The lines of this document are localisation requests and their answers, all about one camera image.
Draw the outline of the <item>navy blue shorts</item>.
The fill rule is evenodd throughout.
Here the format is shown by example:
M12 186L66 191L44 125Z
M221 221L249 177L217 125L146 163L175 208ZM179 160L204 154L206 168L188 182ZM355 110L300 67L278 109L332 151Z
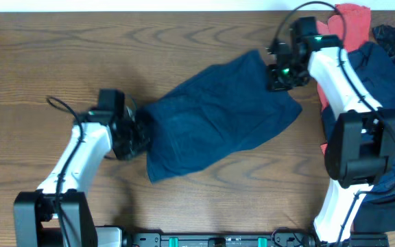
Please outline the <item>navy blue shorts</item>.
M286 91L267 90L266 64L257 50L214 64L139 109L151 142L152 183L206 169L233 152L279 135L302 111Z

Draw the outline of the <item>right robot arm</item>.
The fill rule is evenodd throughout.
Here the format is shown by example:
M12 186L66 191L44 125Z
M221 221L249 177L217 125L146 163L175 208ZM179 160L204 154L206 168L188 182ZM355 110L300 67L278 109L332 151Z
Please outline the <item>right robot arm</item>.
M348 62L336 35L305 34L288 45L275 38L268 53L271 91L288 91L315 79L335 118L324 157L330 183L313 221L316 246L348 246L350 227L362 200L392 169L395 159L395 110L371 96Z

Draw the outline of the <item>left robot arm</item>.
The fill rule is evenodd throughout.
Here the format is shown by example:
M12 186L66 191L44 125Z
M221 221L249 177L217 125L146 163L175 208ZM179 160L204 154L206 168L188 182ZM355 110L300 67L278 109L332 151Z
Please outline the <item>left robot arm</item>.
M129 246L119 226L95 226L87 193L108 153L134 158L147 143L128 107L94 108L75 116L71 137L48 177L14 201L17 246Z

